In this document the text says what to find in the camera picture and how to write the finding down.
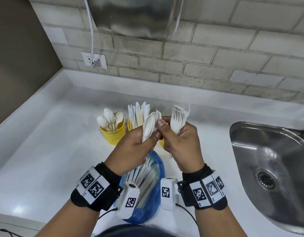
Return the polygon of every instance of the fingernail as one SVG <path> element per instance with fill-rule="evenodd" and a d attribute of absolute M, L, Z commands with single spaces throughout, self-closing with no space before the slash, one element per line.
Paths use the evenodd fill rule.
<path fill-rule="evenodd" d="M 160 137 L 161 137 L 161 132 L 156 131 L 156 132 L 155 132 L 155 136 L 156 136 L 156 138 L 160 139 Z"/>
<path fill-rule="evenodd" d="M 166 124 L 165 120 L 160 119 L 160 120 L 158 120 L 158 121 L 156 122 L 156 127 L 157 127 L 157 128 L 158 128 L 158 127 L 161 127 L 161 126 L 164 125 L 164 124 Z"/>

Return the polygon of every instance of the person's left hand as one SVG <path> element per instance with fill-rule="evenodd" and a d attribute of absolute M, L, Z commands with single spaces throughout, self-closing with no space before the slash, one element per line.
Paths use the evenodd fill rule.
<path fill-rule="evenodd" d="M 141 143 L 142 135 L 142 126 L 126 133 L 104 162 L 105 165 L 115 174 L 122 176 L 144 163 L 147 154 L 160 139 L 161 132 L 153 132 L 144 143 Z"/>

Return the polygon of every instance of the stainless steel sink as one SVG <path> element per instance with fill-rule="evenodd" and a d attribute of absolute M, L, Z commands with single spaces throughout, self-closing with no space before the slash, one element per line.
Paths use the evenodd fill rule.
<path fill-rule="evenodd" d="M 304 235 L 303 131 L 237 122 L 230 138 L 245 192 L 278 227 Z"/>

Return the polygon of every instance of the white countertop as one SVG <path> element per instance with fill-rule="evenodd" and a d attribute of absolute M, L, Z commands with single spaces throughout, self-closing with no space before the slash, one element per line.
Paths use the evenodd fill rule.
<path fill-rule="evenodd" d="M 114 148 L 96 117 L 105 107 L 127 115 L 127 105 L 136 101 L 146 101 L 162 115 L 170 115 L 178 102 L 190 102 L 189 122 L 198 128 L 204 160 L 219 171 L 229 206 L 247 235 L 299 236 L 268 221 L 245 194 L 229 129 L 238 121 L 304 129 L 304 105 L 70 70 L 60 71 L 0 126 L 0 214 L 48 222 L 69 199 L 76 180 Z M 181 180 L 175 161 L 161 146 L 155 150 L 166 176 Z M 119 223 L 124 222 L 115 213 L 107 214 L 94 232 Z M 180 208 L 160 207 L 146 225 L 199 236 Z"/>

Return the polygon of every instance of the white outlet plate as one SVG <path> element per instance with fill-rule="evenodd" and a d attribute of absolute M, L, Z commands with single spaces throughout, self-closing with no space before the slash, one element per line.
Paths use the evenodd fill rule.
<path fill-rule="evenodd" d="M 85 66 L 90 66 L 91 67 L 92 66 L 91 65 L 91 56 L 92 56 L 92 54 L 89 53 L 89 52 L 83 52 L 83 51 L 81 51 L 80 53 L 83 56 L 83 60 L 84 60 Z M 97 60 L 100 60 L 100 64 L 96 65 L 96 68 L 101 68 L 101 69 L 105 69 L 105 70 L 108 69 L 107 62 L 106 62 L 106 57 L 104 55 L 94 54 L 93 55 L 93 64 Z"/>

